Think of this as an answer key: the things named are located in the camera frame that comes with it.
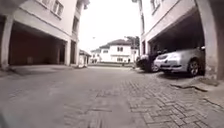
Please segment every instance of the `roof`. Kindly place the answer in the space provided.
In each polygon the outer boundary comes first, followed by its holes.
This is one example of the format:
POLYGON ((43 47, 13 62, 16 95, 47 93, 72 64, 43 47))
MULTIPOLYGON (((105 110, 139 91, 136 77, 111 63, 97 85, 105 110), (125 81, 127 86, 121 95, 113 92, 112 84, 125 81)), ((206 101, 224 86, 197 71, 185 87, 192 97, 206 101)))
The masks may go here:
POLYGON ((100 49, 109 49, 110 48, 110 45, 106 44, 106 45, 103 45, 100 47, 100 49))
POLYGON ((109 42, 108 45, 109 46, 111 46, 111 45, 126 45, 126 46, 129 46, 129 45, 131 45, 131 42, 125 41, 123 39, 118 39, 118 40, 114 40, 112 42, 109 42))
POLYGON ((88 52, 81 50, 81 49, 79 50, 79 55, 91 56, 88 52))
POLYGON ((133 46, 133 44, 129 40, 118 39, 118 40, 111 41, 111 42, 107 43, 106 45, 99 47, 99 50, 109 49, 110 46, 115 46, 115 45, 131 46, 131 49, 138 49, 138 46, 133 46))
POLYGON ((101 49, 100 49, 100 48, 98 48, 98 49, 92 50, 91 52, 101 53, 101 49))

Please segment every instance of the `concrete pillar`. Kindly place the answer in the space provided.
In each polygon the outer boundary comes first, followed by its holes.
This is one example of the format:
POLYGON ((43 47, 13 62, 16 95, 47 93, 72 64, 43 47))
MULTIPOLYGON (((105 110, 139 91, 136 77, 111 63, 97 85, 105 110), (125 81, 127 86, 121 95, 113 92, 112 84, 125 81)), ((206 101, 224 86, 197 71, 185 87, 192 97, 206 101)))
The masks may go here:
POLYGON ((13 17, 6 17, 5 25, 1 39, 1 67, 3 70, 7 70, 9 66, 9 44, 11 31, 13 26, 13 17))
POLYGON ((222 79, 224 76, 223 2, 196 0, 200 12, 206 46, 206 76, 222 79))
POLYGON ((145 54, 149 53, 149 42, 145 42, 145 54))
POLYGON ((71 64, 71 40, 65 44, 65 65, 70 66, 71 64))
POLYGON ((75 65, 79 65, 79 43, 75 43, 75 65))

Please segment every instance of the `cobblestone pavement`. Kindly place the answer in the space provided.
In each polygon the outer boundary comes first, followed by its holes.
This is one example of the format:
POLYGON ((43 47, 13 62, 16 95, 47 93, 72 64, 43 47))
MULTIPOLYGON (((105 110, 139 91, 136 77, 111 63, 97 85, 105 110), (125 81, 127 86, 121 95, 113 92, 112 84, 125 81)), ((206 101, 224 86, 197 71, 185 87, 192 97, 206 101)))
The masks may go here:
POLYGON ((158 75, 89 68, 0 79, 0 121, 3 128, 224 127, 223 108, 158 75))

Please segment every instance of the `building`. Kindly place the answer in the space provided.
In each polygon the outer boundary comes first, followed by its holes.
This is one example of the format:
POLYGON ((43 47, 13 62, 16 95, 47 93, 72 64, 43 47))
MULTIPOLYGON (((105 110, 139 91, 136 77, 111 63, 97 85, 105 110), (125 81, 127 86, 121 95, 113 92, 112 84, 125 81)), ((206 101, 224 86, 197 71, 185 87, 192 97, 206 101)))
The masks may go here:
POLYGON ((137 1, 142 22, 140 54, 205 45, 206 75, 224 78, 223 0, 137 1))
POLYGON ((0 66, 78 64, 78 29, 88 0, 1 0, 0 66))
POLYGON ((91 63, 100 62, 100 53, 101 53, 101 49, 99 48, 91 51, 91 57, 90 57, 91 63))
POLYGON ((100 47, 100 62, 133 63, 138 57, 138 48, 123 39, 112 41, 100 47))
POLYGON ((86 51, 80 50, 79 51, 79 67, 87 67, 89 64, 90 54, 86 51))

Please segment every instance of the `parking space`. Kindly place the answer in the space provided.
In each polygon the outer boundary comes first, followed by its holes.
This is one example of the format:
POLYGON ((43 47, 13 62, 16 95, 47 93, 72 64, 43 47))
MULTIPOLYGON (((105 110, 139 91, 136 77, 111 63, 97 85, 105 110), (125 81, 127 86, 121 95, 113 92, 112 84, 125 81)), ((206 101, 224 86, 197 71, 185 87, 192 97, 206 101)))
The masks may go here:
POLYGON ((150 63, 149 61, 142 61, 142 63, 150 65, 152 69, 159 68, 168 75, 172 73, 188 73, 190 76, 204 74, 206 48, 202 22, 197 9, 188 12, 186 16, 147 43, 150 46, 148 48, 150 63))

